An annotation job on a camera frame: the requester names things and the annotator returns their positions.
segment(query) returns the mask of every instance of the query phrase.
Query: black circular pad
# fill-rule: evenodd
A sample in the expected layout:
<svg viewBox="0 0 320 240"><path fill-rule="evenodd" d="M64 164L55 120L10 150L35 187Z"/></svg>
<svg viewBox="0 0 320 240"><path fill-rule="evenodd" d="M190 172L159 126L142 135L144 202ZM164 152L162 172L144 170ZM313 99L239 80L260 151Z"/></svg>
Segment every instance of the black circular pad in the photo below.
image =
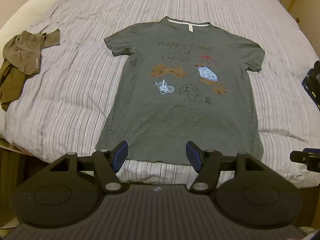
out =
<svg viewBox="0 0 320 240"><path fill-rule="evenodd" d="M87 216L98 202L98 192L88 181L68 172L35 175L12 194L12 208L24 223L35 227L60 227Z"/></svg>
<svg viewBox="0 0 320 240"><path fill-rule="evenodd" d="M217 206L226 217L253 228L277 228L293 222L302 197L294 185L272 172L240 172L217 188Z"/></svg>

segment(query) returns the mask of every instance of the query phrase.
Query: t-shirt sleeve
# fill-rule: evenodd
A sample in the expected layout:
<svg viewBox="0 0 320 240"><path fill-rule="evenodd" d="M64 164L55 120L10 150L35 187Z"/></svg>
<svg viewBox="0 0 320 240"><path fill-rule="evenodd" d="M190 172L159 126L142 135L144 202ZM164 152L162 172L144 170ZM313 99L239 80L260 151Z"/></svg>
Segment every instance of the t-shirt sleeve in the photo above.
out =
<svg viewBox="0 0 320 240"><path fill-rule="evenodd" d="M244 64L245 70L262 70L262 62L265 52L258 43L238 36L238 40L235 42L235 44L236 53L241 59L241 62Z"/></svg>
<svg viewBox="0 0 320 240"><path fill-rule="evenodd" d="M138 39L137 24L131 25L123 30L112 34L104 39L108 49L111 49L113 56L132 55Z"/></svg>

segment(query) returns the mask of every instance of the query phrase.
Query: brown stain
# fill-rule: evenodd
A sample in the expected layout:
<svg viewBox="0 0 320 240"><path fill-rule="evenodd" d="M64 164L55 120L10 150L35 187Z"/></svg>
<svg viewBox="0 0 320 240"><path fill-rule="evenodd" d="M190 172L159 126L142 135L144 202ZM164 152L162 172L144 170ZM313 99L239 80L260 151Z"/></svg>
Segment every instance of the brown stain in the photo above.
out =
<svg viewBox="0 0 320 240"><path fill-rule="evenodd" d="M212 81L206 78L200 78L200 82L207 84L208 86L212 86L213 92L218 95L222 95L226 93L226 88L218 81Z"/></svg>
<svg viewBox="0 0 320 240"><path fill-rule="evenodd" d="M206 63L204 62L198 62L195 64L196 67L205 67L206 66Z"/></svg>
<svg viewBox="0 0 320 240"><path fill-rule="evenodd" d="M165 74L170 74L181 79L185 78L185 76L187 75L181 65L179 65L178 67L167 67L164 64L158 64L153 66L151 69L152 77L162 77Z"/></svg>

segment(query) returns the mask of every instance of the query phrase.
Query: striped bedsheet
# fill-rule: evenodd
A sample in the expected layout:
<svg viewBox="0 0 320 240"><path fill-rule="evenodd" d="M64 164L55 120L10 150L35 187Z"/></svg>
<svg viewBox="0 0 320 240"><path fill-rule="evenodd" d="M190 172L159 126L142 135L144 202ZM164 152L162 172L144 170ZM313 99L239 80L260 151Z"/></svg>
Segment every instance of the striped bedsheet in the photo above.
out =
<svg viewBox="0 0 320 240"><path fill-rule="evenodd" d="M28 29L59 28L61 45L43 49L41 72L10 104L2 135L47 162L69 151L92 153L127 60L113 57L103 38L164 16L210 21L260 44L266 52L263 70L249 75L263 162L297 187L318 185L320 174L289 160L292 150L320 148L319 110L301 86L318 57L277 0L61 0ZM196 177L190 166L134 160L127 160L118 175L123 181L187 185ZM223 172L220 183L232 176Z"/></svg>

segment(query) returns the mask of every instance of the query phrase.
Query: bed frame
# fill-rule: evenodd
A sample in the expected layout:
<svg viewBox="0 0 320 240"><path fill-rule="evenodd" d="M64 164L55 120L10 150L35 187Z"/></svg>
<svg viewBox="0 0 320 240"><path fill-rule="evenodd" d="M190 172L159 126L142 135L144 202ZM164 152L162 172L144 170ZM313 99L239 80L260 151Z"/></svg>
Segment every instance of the bed frame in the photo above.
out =
<svg viewBox="0 0 320 240"><path fill-rule="evenodd" d="M19 149L11 146L3 138L0 138L0 209L9 209L8 218L12 219L13 215L13 212L10 212L9 208L11 192L17 185L47 165L48 163L36 157L25 155ZM81 173L81 177L89 181L94 181L94 178L87 174ZM303 196L303 205L294 224L298 227L320 229L320 185L311 188L300 188L299 191ZM0 220L0 227L7 222L8 221Z"/></svg>

